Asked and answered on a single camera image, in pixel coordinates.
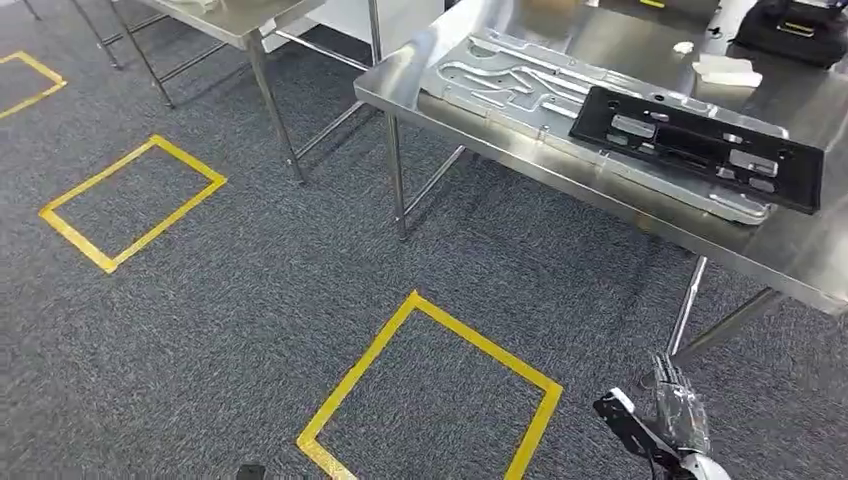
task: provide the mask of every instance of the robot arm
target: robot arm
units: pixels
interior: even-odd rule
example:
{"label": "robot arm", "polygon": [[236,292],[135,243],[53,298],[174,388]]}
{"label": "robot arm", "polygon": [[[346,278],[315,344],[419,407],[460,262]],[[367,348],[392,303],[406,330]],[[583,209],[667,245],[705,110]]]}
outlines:
{"label": "robot arm", "polygon": [[688,379],[667,355],[654,357],[657,380],[657,419],[647,421],[620,389],[613,388],[593,406],[625,448],[648,459],[651,471],[658,465],[666,479],[730,480],[727,472],[709,458],[707,415]]}

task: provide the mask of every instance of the yellow tape square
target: yellow tape square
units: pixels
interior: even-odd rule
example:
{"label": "yellow tape square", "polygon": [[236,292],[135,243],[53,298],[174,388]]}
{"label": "yellow tape square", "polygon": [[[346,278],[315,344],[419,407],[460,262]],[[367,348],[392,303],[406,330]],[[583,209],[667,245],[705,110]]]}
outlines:
{"label": "yellow tape square", "polygon": [[518,479],[524,475],[530,459],[533,457],[533,452],[539,445],[542,439],[542,434],[548,426],[548,421],[554,413],[559,397],[562,394],[562,386],[546,377],[538,370],[530,365],[527,365],[511,353],[499,347],[491,340],[483,337],[471,328],[462,324],[459,320],[451,317],[450,314],[433,305],[414,291],[409,294],[409,297],[398,308],[397,312],[392,315],[392,318],[386,322],[386,325],[377,334],[374,342],[359,361],[348,371],[347,375],[342,379],[339,385],[333,390],[333,393],[324,401],[321,408],[312,417],[312,420],[306,425],[306,428],[297,437],[297,446],[303,453],[306,454],[313,462],[321,469],[327,472],[334,479],[356,479],[356,476],[350,472],[340,461],[336,459],[327,449],[322,447],[316,440],[318,433],[327,424],[333,413],[339,408],[342,400],[356,385],[356,382],[365,373],[365,370],[371,366],[371,363],[380,355],[386,344],[389,343],[392,336],[397,332],[398,328],[403,325],[403,322],[409,317],[413,310],[418,309],[435,320],[436,322],[447,327],[452,332],[467,340],[472,345],[483,350],[495,360],[499,361],[506,367],[509,367],[513,372],[517,373],[530,383],[536,385],[545,392],[545,396],[539,403],[536,413],[533,415],[533,420],[527,427],[527,432],[518,446],[518,451],[512,457],[512,462],[509,465],[504,478]]}
{"label": "yellow tape square", "polygon": [[[72,226],[68,225],[68,223],[65,222],[61,217],[59,217],[59,215],[57,215],[54,210],[65,202],[67,202],[68,200],[93,187],[95,184],[97,184],[97,182],[117,172],[121,167],[126,166],[128,163],[141,156],[142,153],[146,152],[147,150],[150,150],[153,147],[159,147],[162,150],[165,150],[166,152],[171,154],[171,156],[177,158],[178,160],[182,161],[189,167],[193,168],[194,170],[208,178],[212,183],[207,185],[206,188],[201,190],[200,193],[198,193],[189,201],[184,203],[180,208],[176,209],[174,213],[168,215],[165,220],[163,220],[158,225],[151,228],[147,233],[139,237],[139,239],[136,240],[135,243],[130,245],[126,250],[119,253],[114,258],[109,258],[106,254],[100,251],[99,248],[89,242],[88,239],[86,239],[81,233],[79,233]],[[112,273],[115,271],[116,268],[118,268],[118,265],[123,263],[126,259],[128,259],[130,256],[132,256],[139,250],[141,250],[145,245],[150,243],[160,233],[165,231],[166,228],[173,225],[174,222],[176,222],[183,215],[188,213],[189,210],[197,206],[197,204],[202,202],[203,199],[205,199],[209,195],[212,195],[215,190],[219,189],[225,183],[227,183],[226,177],[207,167],[203,164],[203,162],[192,157],[191,155],[181,150],[179,147],[172,144],[171,142],[165,140],[161,136],[153,135],[142,146],[136,148],[127,156],[112,164],[106,170],[103,170],[102,172],[89,178],[80,185],[77,185],[68,193],[48,203],[44,208],[41,209],[39,215],[41,216],[41,218],[47,221],[50,226],[55,228],[56,231],[58,231],[63,237],[65,237],[69,242],[71,242],[78,249],[80,249],[82,253],[84,253],[88,258],[90,258],[94,263],[96,263],[100,268],[102,268],[106,273]]]}
{"label": "yellow tape square", "polygon": [[29,56],[27,53],[25,53],[23,51],[15,52],[15,53],[7,56],[7,57],[0,58],[0,65],[4,64],[4,63],[6,63],[10,60],[14,60],[14,59],[17,59],[17,60],[20,60],[20,61],[26,63],[27,65],[32,67],[36,72],[38,72],[38,73],[44,75],[45,77],[49,78],[50,80],[52,80],[54,85],[52,87],[48,88],[47,90],[45,90],[41,93],[38,93],[36,95],[33,95],[33,96],[27,98],[26,100],[22,101],[21,103],[4,110],[3,112],[0,112],[0,120],[8,117],[9,115],[11,115],[15,112],[19,112],[19,111],[25,109],[26,107],[28,107],[28,106],[32,105],[33,103],[41,100],[42,98],[44,98],[44,97],[46,97],[50,94],[55,93],[57,90],[59,90],[60,88],[62,88],[65,85],[68,84],[68,82],[66,82],[61,77],[61,75],[54,72],[53,70],[50,70],[49,68],[44,66],[41,62],[32,58],[31,56]]}

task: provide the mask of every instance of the gray carpet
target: gray carpet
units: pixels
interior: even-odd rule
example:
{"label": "gray carpet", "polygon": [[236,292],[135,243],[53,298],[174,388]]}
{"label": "gray carpet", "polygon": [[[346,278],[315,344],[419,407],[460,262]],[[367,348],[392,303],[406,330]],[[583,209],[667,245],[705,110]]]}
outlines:
{"label": "gray carpet", "polygon": [[[12,52],[3,52],[0,58]],[[37,95],[55,83],[38,73],[19,58],[7,60],[0,64],[0,75],[3,76],[3,90],[0,91],[0,112],[16,107],[21,101]]]}
{"label": "gray carpet", "polygon": [[[471,155],[398,242],[379,113],[322,144],[297,186],[240,52],[169,82],[170,111],[125,42],[125,70],[113,71],[68,2],[33,1],[43,22],[20,3],[0,7],[0,56],[25,50],[69,83],[0,120],[5,474],[229,477],[257,462],[320,477],[295,438],[418,289],[563,385],[528,477],[648,477],[591,402],[613,386],[646,402],[632,384],[664,344],[694,255]],[[149,14],[125,3],[135,20]],[[84,5],[115,31],[97,2]],[[332,31],[310,35],[367,59]],[[171,20],[139,42],[159,71],[213,43]],[[298,46],[271,69],[297,145],[354,100],[354,71]],[[31,87],[9,75],[24,80],[4,77],[3,102]],[[154,133],[229,181],[106,275],[38,211]],[[408,126],[402,142],[411,186],[453,148]],[[151,152],[59,214],[113,254],[204,184]],[[710,265],[692,331],[759,288]],[[846,318],[794,301],[710,351],[689,373],[714,457],[735,478],[845,478],[846,367]],[[365,478],[497,477],[539,398],[416,314],[318,439]]]}

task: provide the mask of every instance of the black plastic part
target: black plastic part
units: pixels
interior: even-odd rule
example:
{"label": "black plastic part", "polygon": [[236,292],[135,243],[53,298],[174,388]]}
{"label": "black plastic part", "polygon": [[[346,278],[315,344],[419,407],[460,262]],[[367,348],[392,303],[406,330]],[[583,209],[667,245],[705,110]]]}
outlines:
{"label": "black plastic part", "polygon": [[263,480],[265,467],[262,465],[242,465],[236,473],[236,480]]}
{"label": "black plastic part", "polygon": [[669,471],[680,468],[680,461],[660,448],[656,440],[643,427],[644,424],[628,412],[612,392],[607,393],[600,400],[596,400],[592,407],[609,429],[621,440],[628,452],[649,458]]}
{"label": "black plastic part", "polygon": [[[822,150],[665,105],[661,96],[654,100],[592,87],[570,134],[800,212],[813,214],[820,208]],[[649,124],[654,132],[647,138],[615,128],[612,122],[616,115]],[[777,174],[770,176],[732,164],[733,150],[775,162]]]}
{"label": "black plastic part", "polygon": [[848,17],[843,8],[760,0],[745,15],[733,42],[830,68],[848,53]]}

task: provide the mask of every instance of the metal tray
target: metal tray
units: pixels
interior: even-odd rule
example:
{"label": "metal tray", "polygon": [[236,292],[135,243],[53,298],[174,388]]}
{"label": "metal tray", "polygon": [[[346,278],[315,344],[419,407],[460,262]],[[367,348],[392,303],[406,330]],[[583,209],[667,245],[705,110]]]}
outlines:
{"label": "metal tray", "polygon": [[421,88],[434,97],[652,190],[727,220],[765,221],[773,210],[769,203],[570,137],[592,86],[643,99],[661,95],[668,106],[789,138],[784,128],[495,31],[466,37],[440,63],[428,66],[421,80]]}

